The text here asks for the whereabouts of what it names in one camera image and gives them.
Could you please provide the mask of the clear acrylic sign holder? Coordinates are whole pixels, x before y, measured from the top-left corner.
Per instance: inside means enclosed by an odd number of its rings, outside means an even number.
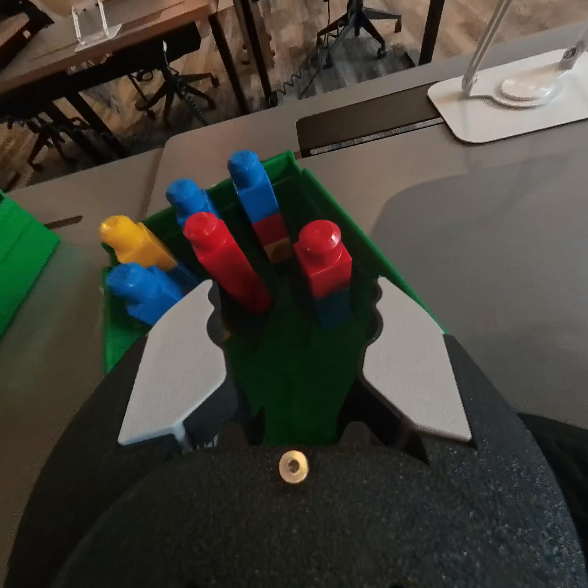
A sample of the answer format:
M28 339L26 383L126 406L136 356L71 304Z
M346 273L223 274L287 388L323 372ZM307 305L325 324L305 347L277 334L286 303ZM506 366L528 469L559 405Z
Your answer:
M70 12L77 39L75 52L114 39L122 28L107 14L104 1L79 1L72 4Z

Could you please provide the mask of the black office chair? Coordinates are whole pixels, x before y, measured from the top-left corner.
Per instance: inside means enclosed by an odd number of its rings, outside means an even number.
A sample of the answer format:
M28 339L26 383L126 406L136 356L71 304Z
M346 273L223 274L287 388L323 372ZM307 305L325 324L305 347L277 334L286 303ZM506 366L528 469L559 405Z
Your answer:
M327 3L327 26L320 29L317 33L316 48L322 49L324 65L332 65L332 56L335 48L340 41L349 36L351 32L355 37L359 37L363 29L368 35L377 41L379 47L376 51L376 58L382 59L387 54L386 40L378 32L373 21L393 21L394 33L400 33L402 30L402 15L381 9L366 7L364 1L348 1L346 12L334 20L330 17L330 2Z
M139 112L145 113L152 120L156 119L156 114L152 111L154 107L162 98L165 98L163 120L166 127L170 127L169 114L173 106L173 100L177 97L179 100L185 102L187 107L203 126L208 126L208 121L202 108L198 105L196 98L201 98L206 101L210 110L217 108L217 103L205 92L196 89L190 85L192 82L201 82L209 79L213 88L218 88L220 85L219 78L211 72L195 73L184 75L176 68L171 66L171 59L168 57L168 44L165 40L162 41L162 49L156 54L161 57L159 60L163 62L163 68L157 68L163 78L164 82L154 94L146 96L143 90L139 87L139 83L147 74L153 74L153 70L140 70L135 73L127 74L127 78L138 92L139 99L135 103L135 108Z

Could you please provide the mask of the black mouse pad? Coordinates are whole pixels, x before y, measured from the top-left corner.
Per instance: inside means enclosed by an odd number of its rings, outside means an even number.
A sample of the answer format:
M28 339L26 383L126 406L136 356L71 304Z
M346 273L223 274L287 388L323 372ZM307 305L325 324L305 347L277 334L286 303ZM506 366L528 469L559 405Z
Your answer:
M518 416L554 471L570 511L578 518L587 518L587 430L547 417Z

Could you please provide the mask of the wooden desk black legs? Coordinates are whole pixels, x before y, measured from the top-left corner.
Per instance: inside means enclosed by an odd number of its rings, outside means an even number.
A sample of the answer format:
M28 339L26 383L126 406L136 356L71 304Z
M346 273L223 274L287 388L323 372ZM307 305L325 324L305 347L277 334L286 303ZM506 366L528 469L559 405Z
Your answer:
M66 99L89 127L100 136L118 157L129 152L112 134L104 121L80 96L90 87L106 83L97 71L98 63L106 56L116 55L147 42L162 39L172 31L207 20L209 22L224 68L229 75L233 92L243 114L249 109L231 51L217 18L217 1L118 1L108 3L106 16L122 25L114 39L75 52L69 40L69 25L56 22L41 31L1 73L1 122L27 125L18 113L46 113L87 154L99 164L107 159L89 143L81 130L72 126L55 100Z

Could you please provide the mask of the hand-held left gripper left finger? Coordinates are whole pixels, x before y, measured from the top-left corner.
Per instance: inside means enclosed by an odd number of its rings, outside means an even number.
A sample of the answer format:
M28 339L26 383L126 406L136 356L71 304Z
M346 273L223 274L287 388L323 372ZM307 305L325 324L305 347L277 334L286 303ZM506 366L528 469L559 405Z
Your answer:
M129 396L121 446L172 436L183 452L216 447L230 419L219 288L203 281L153 326Z

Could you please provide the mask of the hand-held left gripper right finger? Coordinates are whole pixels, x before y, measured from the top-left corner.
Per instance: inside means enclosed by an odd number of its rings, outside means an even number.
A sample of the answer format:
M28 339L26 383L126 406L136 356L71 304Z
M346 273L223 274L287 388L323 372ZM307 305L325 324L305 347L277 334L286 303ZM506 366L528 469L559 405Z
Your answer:
M473 435L445 332L387 277L379 276L375 286L376 327L359 359L362 381L416 432L470 443Z

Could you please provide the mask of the red toy block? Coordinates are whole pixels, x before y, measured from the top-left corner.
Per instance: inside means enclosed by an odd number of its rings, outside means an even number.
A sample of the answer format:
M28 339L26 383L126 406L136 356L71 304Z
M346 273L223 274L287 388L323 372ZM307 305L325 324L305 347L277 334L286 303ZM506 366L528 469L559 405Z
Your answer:
M262 313L272 305L270 293L247 261L221 263L216 280L226 293L249 313Z
M314 300L349 288L352 257L337 224L326 219L306 224L300 230L293 250Z
M252 229L262 247L289 239L289 231L280 212L275 212L253 223Z
M183 235L202 267L218 283L232 283L249 267L226 224L213 213L197 212L188 217Z

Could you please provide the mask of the yellow toy block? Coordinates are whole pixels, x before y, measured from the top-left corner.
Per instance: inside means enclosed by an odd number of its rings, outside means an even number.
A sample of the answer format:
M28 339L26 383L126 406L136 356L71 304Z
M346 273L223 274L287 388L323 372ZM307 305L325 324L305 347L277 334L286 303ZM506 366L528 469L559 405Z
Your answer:
M293 258L293 247L289 238L264 245L263 250L272 265L278 265Z
M106 218L99 227L103 241L120 263L137 263L143 268L155 266L164 272L174 269L178 261L171 251L146 225L124 215Z

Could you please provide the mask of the blue toy block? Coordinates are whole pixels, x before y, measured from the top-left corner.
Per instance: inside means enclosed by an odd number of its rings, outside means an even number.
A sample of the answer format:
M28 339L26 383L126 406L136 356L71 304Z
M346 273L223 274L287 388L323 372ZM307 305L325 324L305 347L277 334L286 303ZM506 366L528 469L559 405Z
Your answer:
M313 308L322 329L344 326L350 318L350 288L314 298Z
M239 202L251 224L280 211L273 186L256 153L236 151L229 158L227 167Z
M113 267L107 273L107 285L123 301L127 313L148 326L154 326L185 296L163 270L136 262Z
M209 212L221 218L209 193L191 179L178 179L166 188L166 199L175 211L180 229L189 217L198 212Z

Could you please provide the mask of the green plastic bin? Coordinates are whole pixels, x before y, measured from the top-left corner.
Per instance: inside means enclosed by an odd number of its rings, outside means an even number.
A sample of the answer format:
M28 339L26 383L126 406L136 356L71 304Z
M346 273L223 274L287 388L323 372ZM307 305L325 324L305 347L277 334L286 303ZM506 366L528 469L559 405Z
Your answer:
M387 277L422 304L313 174L299 166L292 152L261 163L273 186L292 247L300 230L312 221L326 219L339 226L352 257L350 318L344 326L320 327L294 251L288 261L278 265L269 262L230 175L206 191L220 219L267 287L272 298L267 311L247 312L210 276L178 226L170 204L141 222L178 261L174 269L165 273L185 296L205 280L218 285L221 344L230 369L230 419L252 428L259 426L260 442L267 445L331 445L341 435L345 422L356 420L375 422L372 430L383 443L390 443L397 422L413 429L366 387L359 374L360 356L376 327L371 310L376 298L375 280ZM114 251L106 243L103 245L111 254L113 267L121 264ZM106 326L135 331L135 337L145 347L153 326L131 317L123 301L110 292L107 273L113 267L105 270L103 278ZM143 349L139 351L139 363ZM138 367L130 376L130 393L137 370Z
M1 336L60 240L55 232L1 191Z

